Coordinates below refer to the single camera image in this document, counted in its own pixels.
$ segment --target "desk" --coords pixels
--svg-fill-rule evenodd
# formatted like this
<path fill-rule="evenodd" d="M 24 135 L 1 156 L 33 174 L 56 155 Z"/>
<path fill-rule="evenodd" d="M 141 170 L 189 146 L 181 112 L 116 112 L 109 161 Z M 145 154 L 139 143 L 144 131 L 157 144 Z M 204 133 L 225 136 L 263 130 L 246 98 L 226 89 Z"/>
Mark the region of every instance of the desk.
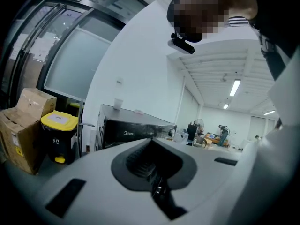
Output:
<path fill-rule="evenodd" d="M 218 142 L 220 141 L 220 138 L 219 138 L 219 137 L 211 138 L 211 137 L 209 137 L 209 134 L 206 134 L 204 138 L 205 138 L 205 139 L 208 139 L 208 140 L 211 140 L 213 143 L 218 143 Z M 228 140 L 227 140 L 227 139 L 225 139 L 225 141 L 224 141 L 224 143 L 223 143 L 223 146 L 225 146 L 225 147 L 228 147 L 228 146 L 229 146 Z"/>

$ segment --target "white cup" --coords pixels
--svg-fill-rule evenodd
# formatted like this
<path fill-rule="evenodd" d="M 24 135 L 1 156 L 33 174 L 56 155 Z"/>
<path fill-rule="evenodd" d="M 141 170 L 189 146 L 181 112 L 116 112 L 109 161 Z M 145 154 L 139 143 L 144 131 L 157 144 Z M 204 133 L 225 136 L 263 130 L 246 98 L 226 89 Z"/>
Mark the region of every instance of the white cup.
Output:
<path fill-rule="evenodd" d="M 117 109 L 117 110 L 120 110 L 121 107 L 122 107 L 122 103 L 123 103 L 123 100 L 122 100 L 122 99 L 115 98 L 115 99 L 114 99 L 114 105 L 113 105 L 113 108 L 114 108 L 114 109 Z"/>

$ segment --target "fluorescent light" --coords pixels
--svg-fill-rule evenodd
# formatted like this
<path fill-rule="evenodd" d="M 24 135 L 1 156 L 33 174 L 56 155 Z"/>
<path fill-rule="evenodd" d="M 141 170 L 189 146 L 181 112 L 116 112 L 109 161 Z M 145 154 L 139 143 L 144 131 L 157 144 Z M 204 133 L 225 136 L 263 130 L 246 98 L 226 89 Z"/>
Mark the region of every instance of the fluorescent light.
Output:
<path fill-rule="evenodd" d="M 233 84 L 233 87 L 231 89 L 231 92 L 230 92 L 230 96 L 234 96 L 237 89 L 239 88 L 239 85 L 240 85 L 240 79 L 235 79 L 234 80 L 234 84 Z"/>
<path fill-rule="evenodd" d="M 274 113 L 274 112 L 275 112 L 275 110 L 273 110 L 273 111 L 271 111 L 271 112 L 267 112 L 267 113 L 265 113 L 264 115 L 268 115 L 268 114 Z"/>

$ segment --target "ceiling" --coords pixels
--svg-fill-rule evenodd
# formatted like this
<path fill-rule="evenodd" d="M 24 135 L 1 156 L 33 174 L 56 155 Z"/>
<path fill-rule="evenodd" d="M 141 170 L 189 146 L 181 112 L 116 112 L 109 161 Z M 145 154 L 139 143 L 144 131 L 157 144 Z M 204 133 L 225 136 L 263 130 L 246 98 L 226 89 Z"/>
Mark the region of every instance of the ceiling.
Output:
<path fill-rule="evenodd" d="M 274 84 L 261 48 L 255 40 L 231 40 L 200 45 L 179 58 L 204 99 L 205 106 L 263 116 L 275 110 L 267 92 Z M 235 79 L 241 84 L 229 96 Z M 268 115 L 277 119 L 277 113 Z"/>

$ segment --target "fan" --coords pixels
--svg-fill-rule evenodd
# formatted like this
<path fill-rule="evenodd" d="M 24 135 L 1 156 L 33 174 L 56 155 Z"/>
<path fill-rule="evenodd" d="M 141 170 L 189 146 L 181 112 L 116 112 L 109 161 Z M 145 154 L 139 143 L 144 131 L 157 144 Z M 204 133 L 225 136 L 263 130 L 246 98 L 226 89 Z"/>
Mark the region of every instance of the fan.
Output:
<path fill-rule="evenodd" d="M 198 118 L 197 120 L 195 120 L 194 125 L 198 127 L 198 130 L 196 133 L 200 133 L 203 135 L 203 131 L 204 131 L 204 122 L 202 119 Z"/>

